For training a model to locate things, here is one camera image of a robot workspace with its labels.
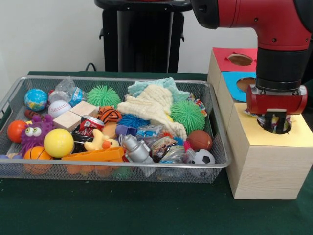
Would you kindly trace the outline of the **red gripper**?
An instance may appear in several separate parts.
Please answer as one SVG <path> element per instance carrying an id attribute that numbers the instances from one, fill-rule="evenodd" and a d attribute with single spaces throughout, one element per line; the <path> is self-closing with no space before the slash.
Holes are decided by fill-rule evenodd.
<path id="1" fill-rule="evenodd" d="M 250 85 L 246 91 L 247 108 L 252 114 L 264 115 L 265 130 L 272 129 L 273 112 L 278 112 L 276 133 L 283 134 L 287 115 L 299 115 L 305 109 L 308 91 L 303 85 L 294 92 L 271 92 Z"/>

